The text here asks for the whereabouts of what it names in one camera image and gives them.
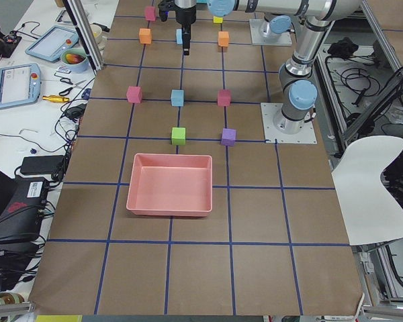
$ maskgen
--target pink cube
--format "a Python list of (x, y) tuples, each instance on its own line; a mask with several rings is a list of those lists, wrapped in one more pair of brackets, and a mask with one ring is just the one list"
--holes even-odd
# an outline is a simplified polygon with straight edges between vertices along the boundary
[(218, 91), (218, 106), (230, 106), (231, 91), (229, 89), (221, 89)]
[(141, 103), (142, 89), (139, 86), (129, 86), (127, 90), (127, 100), (130, 103)]
[(145, 20), (146, 21), (155, 21), (155, 7), (145, 7)]
[(223, 146), (234, 146), (236, 143), (235, 129), (222, 129), (221, 144)]

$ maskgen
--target blue cube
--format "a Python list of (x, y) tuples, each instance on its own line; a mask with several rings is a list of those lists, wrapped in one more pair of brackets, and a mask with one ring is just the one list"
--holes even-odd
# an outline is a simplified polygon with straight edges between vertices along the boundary
[(176, 43), (182, 45), (182, 29), (176, 29)]
[(182, 89), (172, 89), (172, 106), (183, 106), (183, 90)]

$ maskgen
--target pink plastic bin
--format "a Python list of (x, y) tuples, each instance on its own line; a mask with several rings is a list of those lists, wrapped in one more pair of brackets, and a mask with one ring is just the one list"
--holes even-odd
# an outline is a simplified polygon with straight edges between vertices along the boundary
[(212, 157), (137, 153), (127, 209), (136, 215), (206, 217), (212, 210)]

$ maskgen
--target white label sticker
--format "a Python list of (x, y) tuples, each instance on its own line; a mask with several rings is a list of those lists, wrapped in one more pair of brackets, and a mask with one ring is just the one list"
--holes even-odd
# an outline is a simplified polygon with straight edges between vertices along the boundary
[(32, 182), (30, 183), (30, 187), (28, 189), (27, 198), (40, 197), (41, 192), (42, 192), (42, 181)]

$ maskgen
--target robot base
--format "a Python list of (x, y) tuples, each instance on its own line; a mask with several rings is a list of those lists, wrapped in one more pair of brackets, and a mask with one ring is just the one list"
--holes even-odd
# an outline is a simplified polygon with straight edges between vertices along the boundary
[(249, 19), (249, 27), (251, 28), (253, 45), (291, 46), (293, 44), (289, 32), (284, 32), (278, 37), (263, 37), (260, 33), (260, 27), (263, 22), (263, 19)]
[(282, 108), (282, 103), (261, 103), (263, 114), (264, 137), (267, 143), (316, 144), (316, 136), (312, 122), (304, 123), (297, 134), (286, 134), (273, 124), (273, 116)]

